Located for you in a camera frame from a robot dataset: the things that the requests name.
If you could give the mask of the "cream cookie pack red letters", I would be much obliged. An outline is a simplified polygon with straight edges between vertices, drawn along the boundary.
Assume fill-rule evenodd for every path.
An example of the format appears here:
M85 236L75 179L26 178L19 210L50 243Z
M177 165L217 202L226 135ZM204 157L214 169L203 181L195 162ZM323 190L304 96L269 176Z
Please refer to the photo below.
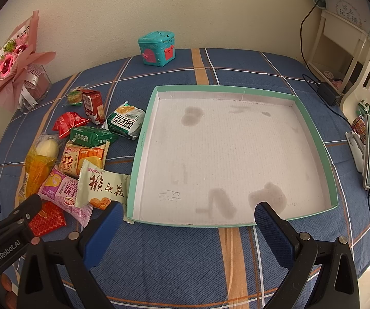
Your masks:
M77 184L76 206L105 210L112 201L126 208L130 175L106 171L84 160Z

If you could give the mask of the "pink flower bouquet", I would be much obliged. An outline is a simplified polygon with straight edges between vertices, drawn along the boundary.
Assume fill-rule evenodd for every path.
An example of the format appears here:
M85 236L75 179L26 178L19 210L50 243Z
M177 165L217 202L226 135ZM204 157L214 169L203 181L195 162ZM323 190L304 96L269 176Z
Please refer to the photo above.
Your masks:
M17 26L0 47L0 107L10 112L37 106L51 81L44 66L55 52L37 51L39 11Z

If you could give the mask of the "yellow orange snack bag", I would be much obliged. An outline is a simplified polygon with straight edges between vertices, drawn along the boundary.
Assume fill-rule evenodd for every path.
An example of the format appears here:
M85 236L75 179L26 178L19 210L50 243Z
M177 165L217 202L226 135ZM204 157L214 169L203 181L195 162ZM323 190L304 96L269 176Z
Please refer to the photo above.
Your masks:
M57 157L47 157L31 153L26 156L26 187L25 198L38 193L43 182L46 181L55 166Z

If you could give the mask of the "red white snack box pack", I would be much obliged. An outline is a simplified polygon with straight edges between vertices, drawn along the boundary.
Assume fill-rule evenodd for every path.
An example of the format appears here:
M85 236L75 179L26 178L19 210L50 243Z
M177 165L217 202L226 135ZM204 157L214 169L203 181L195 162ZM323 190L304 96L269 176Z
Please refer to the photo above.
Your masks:
M95 125L104 123L105 114L100 91L84 89L82 92L82 102L87 117Z

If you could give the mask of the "round white sign board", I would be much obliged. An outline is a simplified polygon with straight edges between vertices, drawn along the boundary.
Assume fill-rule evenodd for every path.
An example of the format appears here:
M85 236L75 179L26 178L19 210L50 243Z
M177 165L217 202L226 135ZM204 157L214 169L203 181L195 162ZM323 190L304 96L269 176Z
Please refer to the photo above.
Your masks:
M325 0L329 12L347 20L365 33L370 32L370 8L367 0Z

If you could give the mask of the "round bun clear wrapper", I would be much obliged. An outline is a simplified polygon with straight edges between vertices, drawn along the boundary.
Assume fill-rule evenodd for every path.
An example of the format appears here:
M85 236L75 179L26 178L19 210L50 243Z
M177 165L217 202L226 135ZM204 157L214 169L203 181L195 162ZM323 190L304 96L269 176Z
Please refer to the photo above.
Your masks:
M56 159L60 150L60 140L56 135L42 133L32 144L28 156L42 156Z

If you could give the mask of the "pink snack pack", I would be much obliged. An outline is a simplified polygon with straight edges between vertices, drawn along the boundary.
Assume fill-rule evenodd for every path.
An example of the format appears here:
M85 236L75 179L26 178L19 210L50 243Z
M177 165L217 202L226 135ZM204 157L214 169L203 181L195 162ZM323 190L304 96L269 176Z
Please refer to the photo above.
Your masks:
M40 186L38 195L43 200L54 203L73 216L82 227L86 227L91 219L93 207L89 204L77 206L77 188L78 181L62 173L55 166Z

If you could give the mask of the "teal toy house box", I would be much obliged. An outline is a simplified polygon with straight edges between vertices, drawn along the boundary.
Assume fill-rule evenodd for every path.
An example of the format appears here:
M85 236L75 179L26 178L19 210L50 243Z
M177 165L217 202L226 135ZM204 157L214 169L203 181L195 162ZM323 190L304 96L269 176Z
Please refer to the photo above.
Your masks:
M137 42L145 65L163 67L176 57L172 31L153 31L141 36Z

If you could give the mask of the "red patterned packet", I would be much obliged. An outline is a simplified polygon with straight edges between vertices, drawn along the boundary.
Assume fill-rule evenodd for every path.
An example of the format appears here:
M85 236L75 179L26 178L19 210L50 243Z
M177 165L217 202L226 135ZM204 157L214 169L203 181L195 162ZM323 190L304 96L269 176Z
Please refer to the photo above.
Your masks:
M42 209L29 222L34 236L42 237L66 225L64 211L49 201L42 202Z

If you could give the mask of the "orange roll cake pack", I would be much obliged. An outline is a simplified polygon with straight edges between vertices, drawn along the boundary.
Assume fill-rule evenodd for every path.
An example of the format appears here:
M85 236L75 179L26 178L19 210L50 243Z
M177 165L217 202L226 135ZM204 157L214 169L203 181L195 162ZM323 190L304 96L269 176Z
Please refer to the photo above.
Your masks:
M68 141L65 144L58 169L63 174L74 178L79 177L84 160L91 162L100 169L104 169L109 146L110 143L105 142L97 147L84 147Z

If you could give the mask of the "red crinkled snack packet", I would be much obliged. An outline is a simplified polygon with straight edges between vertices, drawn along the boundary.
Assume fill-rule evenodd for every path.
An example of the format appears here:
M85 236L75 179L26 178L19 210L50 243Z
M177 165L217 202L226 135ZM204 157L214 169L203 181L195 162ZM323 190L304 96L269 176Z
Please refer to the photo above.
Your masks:
M64 139L70 135L73 128L85 126L90 122L90 119L83 118L76 112L65 112L57 118L53 124L52 130L58 132L58 138Z

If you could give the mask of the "white wooden shelf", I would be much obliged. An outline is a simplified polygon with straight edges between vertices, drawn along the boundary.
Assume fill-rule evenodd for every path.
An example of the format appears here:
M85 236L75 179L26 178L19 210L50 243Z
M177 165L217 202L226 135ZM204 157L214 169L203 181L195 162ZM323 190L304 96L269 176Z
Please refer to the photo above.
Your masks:
M339 48L342 62L316 62L314 57L323 39ZM356 118L362 100L370 106L370 33L324 10L307 64L339 96L340 109L348 121Z

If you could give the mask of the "dark green snack pack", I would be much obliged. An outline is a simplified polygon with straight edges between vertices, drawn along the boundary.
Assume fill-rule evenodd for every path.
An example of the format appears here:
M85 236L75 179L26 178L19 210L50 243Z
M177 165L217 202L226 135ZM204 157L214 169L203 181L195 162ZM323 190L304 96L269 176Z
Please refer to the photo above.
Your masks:
M70 141L83 147L98 147L109 142L115 142L118 136L111 131L91 126L74 127L70 131Z

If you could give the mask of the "black power adapter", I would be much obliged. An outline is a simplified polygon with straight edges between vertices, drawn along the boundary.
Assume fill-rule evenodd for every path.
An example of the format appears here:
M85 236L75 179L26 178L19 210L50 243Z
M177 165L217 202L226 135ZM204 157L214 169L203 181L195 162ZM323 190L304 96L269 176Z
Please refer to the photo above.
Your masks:
M334 106L336 104L337 93L328 83L320 83L317 88L317 94L322 97L329 106Z

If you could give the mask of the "round cookie green wrapper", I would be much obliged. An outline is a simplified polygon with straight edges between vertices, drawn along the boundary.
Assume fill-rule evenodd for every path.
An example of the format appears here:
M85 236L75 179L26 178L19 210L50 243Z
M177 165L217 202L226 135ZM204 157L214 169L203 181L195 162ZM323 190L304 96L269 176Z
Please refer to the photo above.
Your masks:
M83 104L83 87L76 87L70 91L66 96L65 106L79 107Z

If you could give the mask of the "white green cracker pack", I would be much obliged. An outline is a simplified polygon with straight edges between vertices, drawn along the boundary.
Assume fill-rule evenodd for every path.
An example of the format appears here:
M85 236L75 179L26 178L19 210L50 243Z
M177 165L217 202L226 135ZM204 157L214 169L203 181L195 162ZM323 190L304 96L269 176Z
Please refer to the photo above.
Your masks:
M139 137L144 117L145 111L126 101L107 117L106 126L112 133L135 140Z

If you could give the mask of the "green-rimmed white cardboard tray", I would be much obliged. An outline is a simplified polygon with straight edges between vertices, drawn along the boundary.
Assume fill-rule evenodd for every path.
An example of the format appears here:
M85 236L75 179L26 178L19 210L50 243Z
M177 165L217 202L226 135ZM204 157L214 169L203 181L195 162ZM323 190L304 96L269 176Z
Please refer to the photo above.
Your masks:
M245 87L154 88L133 162L128 218L251 226L260 202L286 220L338 205L329 155L302 101Z

